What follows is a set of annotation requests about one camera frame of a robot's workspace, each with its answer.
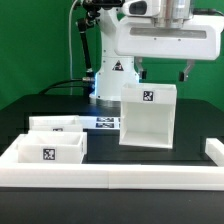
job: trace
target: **green wall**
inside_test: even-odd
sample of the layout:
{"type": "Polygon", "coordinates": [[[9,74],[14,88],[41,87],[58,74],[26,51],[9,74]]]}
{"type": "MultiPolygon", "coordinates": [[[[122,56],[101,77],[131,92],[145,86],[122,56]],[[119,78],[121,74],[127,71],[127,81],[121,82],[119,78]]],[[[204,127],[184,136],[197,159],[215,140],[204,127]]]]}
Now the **green wall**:
{"type": "MultiPolygon", "coordinates": [[[[26,94],[69,79],[68,14],[72,0],[0,0],[0,109],[26,94]]],[[[220,0],[196,0],[197,7],[224,11],[220,0]]],[[[83,10],[74,13],[74,76],[82,77],[84,62],[75,27],[83,10]]],[[[100,67],[99,30],[89,30],[93,67],[100,67]]],[[[204,99],[224,110],[224,34],[221,55],[216,61],[197,61],[186,83],[179,83],[182,60],[144,59],[147,82],[175,83],[178,96],[204,99]]],[[[51,91],[52,94],[68,94],[51,91]]]]}

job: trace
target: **black table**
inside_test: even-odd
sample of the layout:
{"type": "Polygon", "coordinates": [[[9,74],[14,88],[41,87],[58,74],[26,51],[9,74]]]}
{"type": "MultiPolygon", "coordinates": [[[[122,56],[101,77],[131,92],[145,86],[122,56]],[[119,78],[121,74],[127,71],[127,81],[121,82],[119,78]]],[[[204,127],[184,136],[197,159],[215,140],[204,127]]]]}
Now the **black table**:
{"type": "MultiPolygon", "coordinates": [[[[118,108],[77,96],[28,95],[0,111],[0,152],[28,131],[29,116],[120,116],[118,108]]],[[[224,113],[200,100],[178,99],[174,149],[119,146],[118,131],[86,130],[85,163],[215,166],[205,139],[223,141],[224,113]]],[[[223,223],[224,192],[0,188],[1,223],[223,223]]]]}

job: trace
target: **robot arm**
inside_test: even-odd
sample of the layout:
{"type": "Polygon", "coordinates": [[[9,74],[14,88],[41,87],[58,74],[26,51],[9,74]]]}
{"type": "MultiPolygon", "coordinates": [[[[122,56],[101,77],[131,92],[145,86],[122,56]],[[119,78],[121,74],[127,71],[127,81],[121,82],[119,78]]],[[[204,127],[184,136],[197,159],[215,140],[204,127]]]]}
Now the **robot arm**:
{"type": "Polygon", "coordinates": [[[84,0],[86,24],[101,30],[102,61],[94,100],[120,101],[122,86],[138,83],[134,57],[187,59],[186,81],[194,60],[215,60],[220,53],[224,17],[193,16],[193,0],[84,0]],[[117,19],[117,11],[125,16],[117,19]]]}

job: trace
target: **black sticker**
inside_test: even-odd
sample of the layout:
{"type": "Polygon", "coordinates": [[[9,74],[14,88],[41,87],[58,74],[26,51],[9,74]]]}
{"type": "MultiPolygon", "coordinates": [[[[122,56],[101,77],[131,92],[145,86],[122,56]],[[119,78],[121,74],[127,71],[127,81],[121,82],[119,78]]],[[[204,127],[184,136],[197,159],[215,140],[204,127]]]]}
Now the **black sticker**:
{"type": "Polygon", "coordinates": [[[122,67],[122,64],[120,61],[118,61],[116,63],[116,65],[113,67],[113,71],[124,71],[123,67],[122,67]]]}
{"type": "Polygon", "coordinates": [[[143,101],[153,101],[154,92],[153,91],[144,91],[143,92],[143,101]]]}
{"type": "Polygon", "coordinates": [[[113,117],[97,117],[97,122],[114,122],[113,117]]]}
{"type": "Polygon", "coordinates": [[[114,123],[96,123],[96,128],[114,128],[114,123]]]}
{"type": "Polygon", "coordinates": [[[53,128],[53,131],[63,131],[63,128],[53,128]]]}
{"type": "Polygon", "coordinates": [[[55,160],[56,150],[55,149],[43,149],[43,160],[55,160]]]}

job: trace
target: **white container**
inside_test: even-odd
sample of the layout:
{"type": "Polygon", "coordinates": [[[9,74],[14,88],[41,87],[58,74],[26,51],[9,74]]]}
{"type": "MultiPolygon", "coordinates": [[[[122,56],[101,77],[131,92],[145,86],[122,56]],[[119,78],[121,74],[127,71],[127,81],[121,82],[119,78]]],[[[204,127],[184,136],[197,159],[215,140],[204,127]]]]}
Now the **white container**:
{"type": "Polygon", "coordinates": [[[29,131],[17,147],[19,163],[80,164],[87,151],[87,134],[29,131]]]}
{"type": "Polygon", "coordinates": [[[35,131],[82,132],[79,116],[29,117],[29,128],[35,131]]]}
{"type": "Polygon", "coordinates": [[[177,90],[167,84],[125,84],[120,144],[172,148],[177,90]]]}

